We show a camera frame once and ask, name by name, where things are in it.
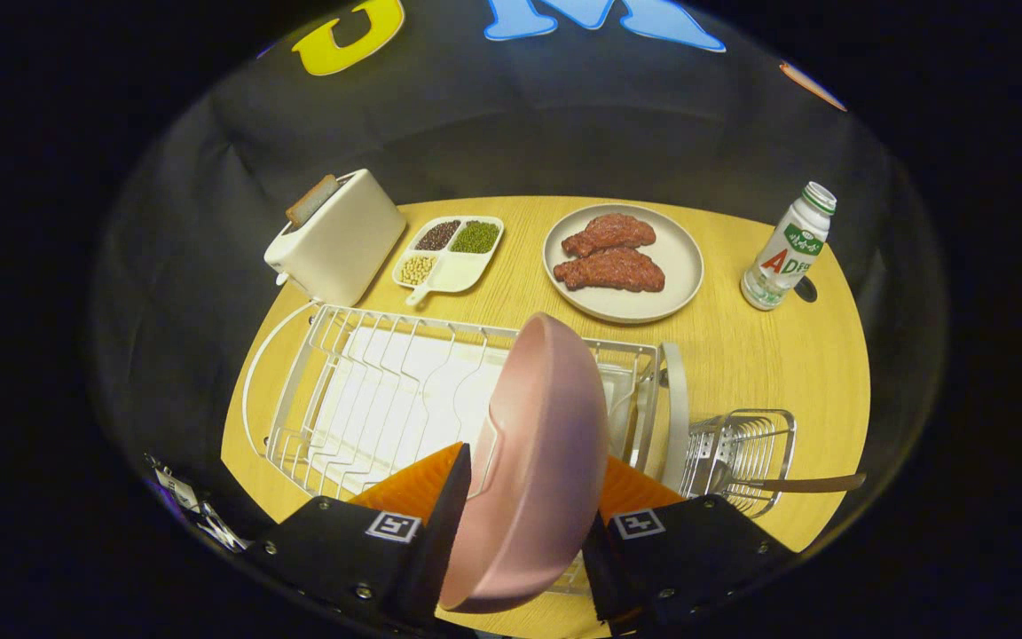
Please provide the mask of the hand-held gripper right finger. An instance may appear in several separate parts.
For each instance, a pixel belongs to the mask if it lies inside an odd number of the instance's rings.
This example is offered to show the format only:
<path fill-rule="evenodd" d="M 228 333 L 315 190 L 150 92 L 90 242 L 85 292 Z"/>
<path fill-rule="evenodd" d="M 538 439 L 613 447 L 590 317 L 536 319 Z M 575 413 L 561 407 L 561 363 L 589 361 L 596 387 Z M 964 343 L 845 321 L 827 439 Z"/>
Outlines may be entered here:
<path fill-rule="evenodd" d="M 799 561 L 725 498 L 686 499 L 612 454 L 580 557 L 612 635 L 682 635 Z"/>

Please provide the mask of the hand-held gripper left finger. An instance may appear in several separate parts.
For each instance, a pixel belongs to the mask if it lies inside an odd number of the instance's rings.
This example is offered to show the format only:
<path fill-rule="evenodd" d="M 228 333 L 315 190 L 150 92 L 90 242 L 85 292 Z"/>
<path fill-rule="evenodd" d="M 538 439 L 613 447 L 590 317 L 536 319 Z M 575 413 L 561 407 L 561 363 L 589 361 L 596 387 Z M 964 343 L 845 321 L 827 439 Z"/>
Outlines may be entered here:
<path fill-rule="evenodd" d="M 470 482 L 463 446 L 429 519 L 313 498 L 260 535 L 250 563 L 293 600 L 357 635 L 472 635 L 436 615 Z"/>

